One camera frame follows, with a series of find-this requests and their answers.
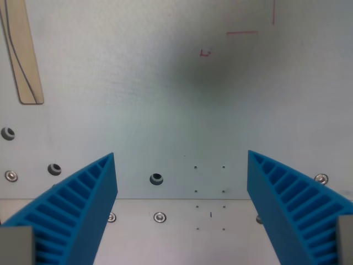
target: white metal plate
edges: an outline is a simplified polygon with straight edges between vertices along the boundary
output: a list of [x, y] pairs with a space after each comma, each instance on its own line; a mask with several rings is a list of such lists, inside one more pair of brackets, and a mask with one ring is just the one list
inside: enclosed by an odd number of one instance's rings
[[273, 25], [270, 0], [27, 1], [45, 103], [19, 104], [2, 37], [0, 172], [19, 180], [0, 198], [114, 152], [118, 198], [248, 199], [249, 149], [351, 196], [352, 9], [277, 1]]
[[[0, 219], [28, 202], [0, 200]], [[117, 200], [112, 211], [95, 265], [279, 265], [251, 201]], [[153, 220], [158, 211], [166, 222]]]

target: small drilled hole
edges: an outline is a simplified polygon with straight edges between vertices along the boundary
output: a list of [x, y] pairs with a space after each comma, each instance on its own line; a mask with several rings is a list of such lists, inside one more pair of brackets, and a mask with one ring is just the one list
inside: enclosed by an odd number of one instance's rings
[[15, 132], [11, 128], [7, 129], [7, 131], [8, 131], [9, 134], [15, 135]]
[[50, 164], [47, 169], [53, 176], [59, 176], [61, 174], [61, 167], [57, 164]]
[[163, 183], [163, 177], [162, 175], [158, 174], [158, 173], [155, 173], [155, 174], [152, 174], [150, 177], [149, 177], [149, 181], [153, 184], [153, 185], [161, 185]]
[[161, 179], [161, 177], [162, 177], [160, 174], [153, 174], [152, 176], [153, 176], [155, 179]]

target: ribbed rubber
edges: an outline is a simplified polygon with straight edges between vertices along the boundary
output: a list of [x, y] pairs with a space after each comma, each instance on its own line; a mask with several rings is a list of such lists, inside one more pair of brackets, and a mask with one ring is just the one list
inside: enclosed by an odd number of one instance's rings
[[117, 195], [113, 153], [56, 184], [2, 226], [32, 226], [36, 264], [93, 264]]
[[253, 151], [248, 192], [282, 265], [337, 264], [336, 221], [353, 214], [349, 200]]

